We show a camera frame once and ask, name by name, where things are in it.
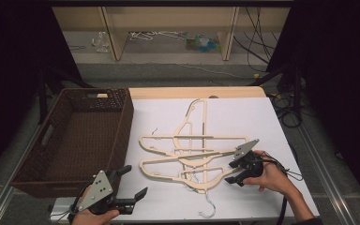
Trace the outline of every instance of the wire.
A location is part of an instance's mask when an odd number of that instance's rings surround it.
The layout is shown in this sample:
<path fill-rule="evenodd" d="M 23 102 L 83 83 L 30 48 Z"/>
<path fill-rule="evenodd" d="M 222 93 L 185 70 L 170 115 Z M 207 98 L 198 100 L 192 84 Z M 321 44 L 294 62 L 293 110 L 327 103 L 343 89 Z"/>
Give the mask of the wire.
<path fill-rule="evenodd" d="M 52 214 L 50 217 L 49 217 L 49 221 L 52 222 L 52 217 L 57 217 L 57 216 L 61 216 L 59 219 L 57 219 L 54 224 L 58 224 L 58 222 L 63 218 L 65 217 L 67 214 L 69 213 L 69 209 L 64 212 L 64 213 L 61 213 L 61 214 Z"/>
<path fill-rule="evenodd" d="M 278 38 L 276 35 L 274 35 L 274 33 L 271 33 L 271 35 L 273 35 L 274 39 L 278 42 Z"/>
<path fill-rule="evenodd" d="M 154 62 L 136 63 L 136 62 L 133 62 L 133 61 L 131 61 L 131 60 L 130 60 L 130 62 L 133 63 L 133 64 L 136 64 L 136 65 L 157 64 L 157 63 L 154 63 Z M 205 72 L 210 72 L 210 73 L 215 73 L 215 74 L 229 75 L 229 76 L 231 76 L 231 77 L 239 78 L 239 79 L 255 79 L 254 77 L 242 77 L 242 76 L 238 76 L 238 75 L 231 74 L 231 73 L 228 73 L 228 72 L 217 72 L 217 71 L 212 71 L 212 70 L 209 70 L 209 69 L 206 69 L 206 68 L 202 68 L 202 67 L 186 66 L 186 65 L 183 65 L 183 64 L 170 64 L 170 65 L 177 65 L 177 66 L 182 67 L 182 68 L 196 68 L 196 69 L 200 69 L 200 70 L 205 71 Z"/>
<path fill-rule="evenodd" d="M 287 128 L 297 128 L 303 122 L 300 114 L 298 112 L 295 112 L 293 107 L 289 107 L 287 109 L 280 110 L 280 111 L 278 111 L 277 114 L 278 114 L 279 120 L 282 122 L 282 125 L 287 127 Z M 287 116 L 289 116 L 289 115 L 296 116 L 297 121 L 294 124 L 289 124 L 288 122 L 285 121 Z"/>
<path fill-rule="evenodd" d="M 264 44 L 262 27 L 261 27 L 261 25 L 260 25 L 260 11 L 261 11 L 261 8 L 260 8 L 260 7 L 257 7 L 257 20 L 256 20 L 256 24 L 255 24 L 255 22 L 253 21 L 252 17 L 250 16 L 250 13 L 249 13 L 249 10 L 248 10 L 247 7 L 246 7 L 246 10 L 247 10 L 247 15 L 249 16 L 249 19 L 250 19 L 250 21 L 252 22 L 252 25 L 253 25 L 253 28 L 254 28 L 254 33 L 253 33 L 252 41 L 253 41 L 253 39 L 254 39 L 255 34 L 257 34 L 258 37 L 260 38 L 261 42 L 262 42 L 265 55 L 267 56 L 267 59 L 270 60 L 271 54 L 270 54 L 270 52 L 267 50 L 266 45 Z"/>
<path fill-rule="evenodd" d="M 264 152 L 262 156 L 266 156 L 266 157 L 269 157 L 272 159 L 272 162 L 274 164 L 277 165 L 277 167 L 282 170 L 282 172 L 285 174 L 285 175 L 288 175 L 288 170 L 284 170 L 284 167 L 282 166 L 282 164 L 276 160 L 274 157 L 271 157 L 268 153 Z M 285 196 L 283 196 L 282 198 L 282 206 L 281 206 L 281 209 L 280 209 L 280 213 L 279 213 L 279 217 L 278 217 L 278 220 L 277 220 L 277 225 L 281 225 L 282 222 L 283 222 L 283 219 L 285 218 L 285 212 L 286 212 L 286 205 L 287 205 L 287 202 L 288 200 L 286 199 Z"/>
<path fill-rule="evenodd" d="M 273 104 L 274 108 L 281 109 L 281 110 L 288 108 L 291 105 L 291 102 L 289 101 L 289 99 L 286 97 L 278 98 L 279 95 L 280 95 L 280 93 L 277 93 L 274 96 L 273 95 L 269 96 L 271 98 L 271 103 Z"/>
<path fill-rule="evenodd" d="M 198 184 L 200 184 L 200 179 L 198 179 L 197 175 L 195 174 L 195 172 L 193 173 L 194 178 L 197 180 Z M 215 213 L 216 213 L 216 206 L 215 204 L 209 199 L 209 194 L 207 193 L 207 190 L 205 191 L 205 199 L 207 200 L 208 203 L 210 203 L 213 207 L 213 213 L 211 215 L 206 215 L 204 212 L 198 212 L 199 216 L 202 216 L 203 218 L 212 218 Z"/>
<path fill-rule="evenodd" d="M 246 50 L 248 53 L 253 54 L 254 56 L 256 56 L 257 58 L 259 58 L 260 60 L 262 60 L 264 63 L 268 64 L 268 61 L 261 58 L 258 54 L 256 54 L 255 52 L 250 50 L 250 46 L 247 48 L 245 47 L 243 44 L 241 44 L 241 42 L 238 41 L 238 39 L 236 37 L 233 37 L 233 39 L 241 46 L 241 48 L 243 48 L 244 50 Z"/>
<path fill-rule="evenodd" d="M 74 219 L 75 214 L 77 214 L 79 212 L 79 210 L 77 209 L 77 204 L 78 204 L 79 199 L 84 194 L 86 189 L 92 184 L 93 184 L 93 180 L 90 180 L 89 182 L 87 182 L 87 184 L 82 188 L 82 190 L 79 192 L 78 196 L 75 198 L 74 204 L 72 204 L 69 207 L 68 221 L 69 221 L 70 224 L 72 223 L 72 220 Z"/>
<path fill-rule="evenodd" d="M 303 175 L 300 174 L 300 173 L 297 173 L 297 172 L 292 172 L 290 169 L 285 169 L 285 167 L 274 157 L 271 157 L 268 153 L 264 152 L 263 155 L 264 157 L 268 157 L 270 159 L 263 159 L 263 160 L 256 160 L 257 161 L 262 161 L 262 162 L 270 162 L 270 163 L 274 163 L 283 173 L 285 173 L 286 175 L 289 175 L 291 176 L 292 178 L 296 179 L 297 181 L 302 181 L 303 180 Z M 296 160 L 296 163 L 298 164 L 298 159 L 297 159 L 297 155 L 294 155 L 296 156 L 295 157 L 295 160 Z"/>
<path fill-rule="evenodd" d="M 246 77 L 237 76 L 237 75 L 234 75 L 234 74 L 231 74 L 231 73 L 227 73 L 227 72 L 211 71 L 211 70 L 208 70 L 208 69 L 205 69 L 205 68 L 202 68 L 202 67 L 186 66 L 186 65 L 182 65 L 182 64 L 175 64 L 175 65 L 180 66 L 180 67 L 183 67 L 183 68 L 196 68 L 196 69 L 200 69 L 200 70 L 203 70 L 203 71 L 206 71 L 206 72 L 210 72 L 210 73 L 225 74 L 225 75 L 229 75 L 229 76 L 232 76 L 232 77 L 235 77 L 235 78 L 240 78 L 240 79 L 254 79 L 254 78 L 252 78 L 252 77 L 246 78 Z"/>
<path fill-rule="evenodd" d="M 260 43 L 260 42 L 257 42 L 256 40 L 252 40 L 252 39 L 247 35 L 247 33 L 245 33 L 245 32 L 244 32 L 244 35 L 245 35 L 245 37 L 246 37 L 247 39 L 249 39 L 250 41 L 252 41 L 253 43 L 255 43 L 255 44 L 257 44 L 257 45 L 262 45 L 262 46 L 264 46 L 265 48 L 269 48 L 269 49 L 273 49 L 273 50 L 275 49 L 275 48 L 272 47 L 272 46 L 262 44 L 262 43 Z"/>

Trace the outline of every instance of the wicker basket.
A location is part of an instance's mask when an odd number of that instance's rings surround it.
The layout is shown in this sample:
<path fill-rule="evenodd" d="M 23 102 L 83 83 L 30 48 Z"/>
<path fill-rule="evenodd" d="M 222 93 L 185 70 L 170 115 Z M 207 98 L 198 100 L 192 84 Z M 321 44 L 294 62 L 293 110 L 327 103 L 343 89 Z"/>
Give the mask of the wicker basket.
<path fill-rule="evenodd" d="M 128 89 L 64 89 L 11 185 L 37 198 L 77 196 L 93 174 L 124 166 L 132 119 Z"/>

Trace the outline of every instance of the metal rail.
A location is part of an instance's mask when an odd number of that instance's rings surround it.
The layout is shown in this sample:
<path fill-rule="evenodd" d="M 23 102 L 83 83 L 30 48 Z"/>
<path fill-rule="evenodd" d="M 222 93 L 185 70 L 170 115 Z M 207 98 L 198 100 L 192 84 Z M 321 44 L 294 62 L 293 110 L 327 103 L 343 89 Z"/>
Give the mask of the metal rail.
<path fill-rule="evenodd" d="M 28 143 L 28 145 L 25 148 L 25 151 L 22 153 L 22 156 L 17 163 L 16 167 L 13 170 L 13 173 L 11 174 L 10 178 L 7 180 L 5 186 L 3 187 L 1 193 L 0 193 L 0 220 L 2 216 L 5 214 L 6 209 L 8 208 L 8 204 L 10 203 L 11 198 L 13 197 L 14 191 L 16 190 L 15 187 L 12 187 L 10 185 L 10 181 L 13 179 L 13 177 L 16 175 L 17 170 L 22 165 L 23 159 L 27 155 L 28 151 L 30 150 L 31 144 L 34 142 L 34 139 L 36 138 L 38 131 L 40 129 L 40 125 L 37 126 L 36 130 L 34 131 L 34 134 Z"/>
<path fill-rule="evenodd" d="M 337 217 L 343 225 L 356 225 L 352 213 L 350 212 L 348 204 L 344 201 L 343 197 L 338 190 L 334 180 L 332 179 L 329 171 L 326 169 L 325 164 L 317 151 L 317 148 L 314 145 L 314 142 L 311 140 L 311 137 L 306 130 L 306 127 L 302 123 L 299 127 L 299 132 L 303 138 L 303 141 L 306 144 L 309 157 L 311 158 L 312 165 L 320 178 L 323 188 L 326 191 L 327 196 L 329 197 L 330 202 L 333 204 L 333 207 L 337 213 Z"/>

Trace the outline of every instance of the human hand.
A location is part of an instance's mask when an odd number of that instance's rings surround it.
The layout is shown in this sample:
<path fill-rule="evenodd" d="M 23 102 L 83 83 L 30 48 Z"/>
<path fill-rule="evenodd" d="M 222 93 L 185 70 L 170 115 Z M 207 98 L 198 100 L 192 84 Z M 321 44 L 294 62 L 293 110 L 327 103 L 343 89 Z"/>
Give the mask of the human hand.
<path fill-rule="evenodd" d="M 271 159 L 264 151 L 256 150 L 254 153 L 261 156 L 263 159 Z M 277 167 L 276 164 L 271 162 L 263 163 L 264 170 L 259 177 L 249 177 L 243 180 L 244 185 L 259 185 L 259 191 L 265 188 L 277 191 L 283 195 L 291 191 L 295 191 L 296 187 L 289 180 L 289 178 Z"/>
<path fill-rule="evenodd" d="M 263 159 L 270 159 L 264 151 L 253 151 L 262 156 Z M 263 163 L 264 170 L 259 177 L 249 177 L 243 180 L 244 185 L 259 185 L 259 191 L 265 188 L 277 191 L 285 196 L 291 209 L 293 210 L 296 221 L 306 221 L 314 218 L 302 193 L 292 183 L 292 181 L 280 170 L 276 164 L 271 162 Z"/>
<path fill-rule="evenodd" d="M 82 195 L 82 199 L 86 196 L 87 191 L 89 191 L 90 187 L 86 189 L 84 194 Z M 90 210 L 85 209 L 81 212 L 78 212 L 75 215 L 74 220 L 72 221 L 72 225 L 105 225 L 110 224 L 110 221 L 113 218 L 119 216 L 118 210 L 110 210 L 102 215 L 95 215 Z"/>

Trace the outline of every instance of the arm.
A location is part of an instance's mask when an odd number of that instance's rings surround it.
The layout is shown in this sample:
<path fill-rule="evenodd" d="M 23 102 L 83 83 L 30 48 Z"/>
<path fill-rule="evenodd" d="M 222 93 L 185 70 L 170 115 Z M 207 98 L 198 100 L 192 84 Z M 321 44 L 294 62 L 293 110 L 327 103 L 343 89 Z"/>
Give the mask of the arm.
<path fill-rule="evenodd" d="M 264 158 L 264 151 L 254 151 Z M 264 162 L 264 171 L 259 177 L 249 177 L 243 181 L 245 185 L 259 185 L 259 191 L 268 188 L 283 194 L 293 210 L 296 221 L 314 218 L 308 208 L 302 193 L 291 180 L 273 163 Z"/>

